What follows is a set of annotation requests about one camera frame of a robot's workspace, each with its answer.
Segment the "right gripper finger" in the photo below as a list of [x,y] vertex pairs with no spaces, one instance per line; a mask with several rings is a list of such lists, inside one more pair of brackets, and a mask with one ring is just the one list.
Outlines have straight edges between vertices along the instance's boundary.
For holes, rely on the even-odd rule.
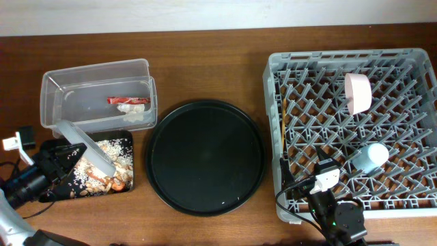
[[332,156],[327,154],[323,149],[320,147],[316,148],[317,156],[319,159],[318,165],[322,167],[339,167],[340,163],[335,160]]
[[281,185],[283,187],[290,187],[294,184],[294,177],[290,171],[290,163],[284,157],[279,159],[281,168]]

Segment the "rice and peanut leftovers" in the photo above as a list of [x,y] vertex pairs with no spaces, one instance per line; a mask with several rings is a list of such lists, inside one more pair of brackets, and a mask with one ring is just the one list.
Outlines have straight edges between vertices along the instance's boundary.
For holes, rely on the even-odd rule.
[[[134,164],[130,141],[127,138],[102,140],[98,141],[97,145],[110,158],[111,164],[115,168],[114,174],[112,176],[106,175],[92,162],[82,157],[73,169],[72,181],[68,181],[74,185],[74,198],[123,193],[133,188]],[[105,184],[90,178],[85,173],[86,171],[92,171],[99,178],[117,178],[126,183],[126,188],[122,191],[106,189]]]

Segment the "blue cup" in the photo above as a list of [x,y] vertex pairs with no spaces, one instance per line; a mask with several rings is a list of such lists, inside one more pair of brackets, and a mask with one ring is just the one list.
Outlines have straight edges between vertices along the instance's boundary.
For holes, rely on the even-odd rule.
[[381,143],[372,143],[360,149],[359,155],[352,160],[357,170],[363,170],[365,174],[385,164],[389,159],[389,150]]

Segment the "orange carrot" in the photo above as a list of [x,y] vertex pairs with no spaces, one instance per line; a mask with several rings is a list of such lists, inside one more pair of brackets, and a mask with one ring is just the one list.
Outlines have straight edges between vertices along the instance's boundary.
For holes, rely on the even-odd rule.
[[106,189],[112,189],[114,191],[122,191],[126,188],[126,183],[117,178],[99,178],[94,175],[92,171],[85,172],[90,178],[97,180],[106,185]]

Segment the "wooden chopstick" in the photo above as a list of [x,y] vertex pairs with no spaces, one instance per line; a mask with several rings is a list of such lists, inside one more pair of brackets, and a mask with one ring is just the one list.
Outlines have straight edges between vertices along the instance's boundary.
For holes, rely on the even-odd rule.
[[287,99],[284,98],[282,100],[282,120],[281,120],[281,154],[283,155],[284,153],[284,147],[286,147],[285,145],[285,117],[286,117],[286,109],[287,109]]

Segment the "red snack wrapper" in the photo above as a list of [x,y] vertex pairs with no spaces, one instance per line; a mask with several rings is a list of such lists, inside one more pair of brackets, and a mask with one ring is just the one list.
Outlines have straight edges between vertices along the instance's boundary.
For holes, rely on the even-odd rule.
[[138,98],[138,97],[108,97],[107,103],[114,104],[128,104],[128,105],[141,105],[150,103],[150,98]]

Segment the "white tissue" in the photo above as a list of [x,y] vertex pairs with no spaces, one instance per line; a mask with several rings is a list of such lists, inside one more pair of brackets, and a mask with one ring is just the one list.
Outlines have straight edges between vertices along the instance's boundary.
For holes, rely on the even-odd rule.
[[117,110],[125,113],[125,122],[140,122],[144,119],[145,105],[130,105],[130,104],[119,104]]

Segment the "pink bowl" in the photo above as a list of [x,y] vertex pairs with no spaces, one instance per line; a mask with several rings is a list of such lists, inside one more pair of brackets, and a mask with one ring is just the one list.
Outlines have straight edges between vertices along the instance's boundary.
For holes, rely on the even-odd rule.
[[371,106],[371,85],[363,74],[347,73],[345,75],[345,95],[350,115],[362,113]]

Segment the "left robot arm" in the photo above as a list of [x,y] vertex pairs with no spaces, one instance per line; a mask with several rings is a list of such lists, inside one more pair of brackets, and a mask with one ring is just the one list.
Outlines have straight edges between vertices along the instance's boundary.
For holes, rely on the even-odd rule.
[[31,157],[33,164],[1,187],[1,240],[4,245],[81,246],[78,240],[46,230],[34,230],[16,209],[43,196],[72,172],[87,146],[77,143],[42,150]]

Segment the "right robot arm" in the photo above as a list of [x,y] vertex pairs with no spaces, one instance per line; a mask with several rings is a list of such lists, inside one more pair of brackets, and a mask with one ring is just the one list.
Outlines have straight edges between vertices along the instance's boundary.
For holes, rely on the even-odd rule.
[[[311,224],[328,245],[366,246],[363,203],[353,198],[337,199],[331,189],[339,182],[341,163],[317,147],[318,162],[314,173],[296,181],[284,158],[279,159],[283,188],[275,196],[276,205],[288,214]],[[280,196],[306,199],[313,221],[297,215],[279,203]]]

